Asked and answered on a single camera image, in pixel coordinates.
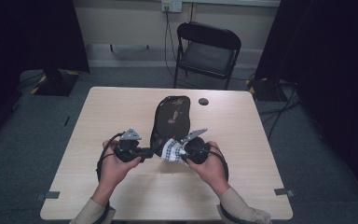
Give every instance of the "person's hand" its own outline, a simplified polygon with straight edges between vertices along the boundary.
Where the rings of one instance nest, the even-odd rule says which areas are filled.
[[[211,151],[222,155],[217,150],[218,145],[215,142],[208,142],[211,145]],[[196,164],[193,161],[187,159],[188,166],[194,170],[201,179],[207,183],[214,191],[214,193],[220,198],[226,190],[231,186],[226,181],[225,170],[223,164],[219,158],[210,153],[207,160],[203,164]]]
[[[103,147],[105,147],[107,143],[108,141],[104,141]],[[113,154],[113,148],[115,148],[116,145],[117,141],[115,140],[106,150],[104,155]],[[116,157],[116,155],[107,156],[103,160],[100,184],[91,199],[102,206],[106,206],[116,186],[124,179],[124,177],[126,177],[127,172],[130,169],[135,168],[140,161],[140,157],[135,158],[133,161],[124,162]]]

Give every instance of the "chair seat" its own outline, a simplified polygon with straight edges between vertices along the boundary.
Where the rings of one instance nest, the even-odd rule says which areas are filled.
[[[180,60],[180,65],[225,76],[230,71],[234,51],[191,42]]]

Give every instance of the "wall outlet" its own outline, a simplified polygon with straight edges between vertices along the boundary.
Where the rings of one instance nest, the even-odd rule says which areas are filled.
[[[161,11],[182,12],[182,1],[161,1]]]

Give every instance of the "person's arm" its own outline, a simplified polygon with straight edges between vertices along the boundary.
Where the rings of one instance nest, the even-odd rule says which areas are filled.
[[[221,155],[215,142],[208,142],[208,144],[211,145],[211,151]],[[191,160],[187,160],[187,164],[219,197],[220,204],[217,208],[225,223],[238,223],[233,221],[236,218],[249,223],[271,223],[269,213],[249,207],[238,192],[228,184],[223,164],[215,155],[210,154],[203,164],[196,164]]]
[[[103,147],[106,146],[107,142],[108,141],[103,142]],[[117,141],[113,141],[112,146],[106,150],[104,155],[109,156],[103,160],[100,184],[81,212],[77,217],[72,219],[71,224],[90,224],[102,217],[116,186],[124,179],[127,172],[136,167],[141,161],[141,158],[136,158],[129,162],[121,161],[113,154],[112,148],[115,148],[116,144]],[[110,223],[115,212],[115,209],[109,208],[107,216],[102,223]]]

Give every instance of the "wooden table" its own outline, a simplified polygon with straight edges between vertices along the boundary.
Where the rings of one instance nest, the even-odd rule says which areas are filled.
[[[273,219],[293,215],[255,103],[246,91],[199,91],[95,87],[83,106],[41,217],[63,220],[75,217],[98,185],[95,172],[102,142],[133,127],[149,147],[158,103],[169,95],[191,99],[190,131],[208,128],[205,141],[220,146],[229,167],[229,183],[252,207],[271,213]],[[200,105],[207,98],[208,105]],[[122,220],[217,220],[218,198],[199,176],[178,162],[154,156],[131,170],[110,200]]]

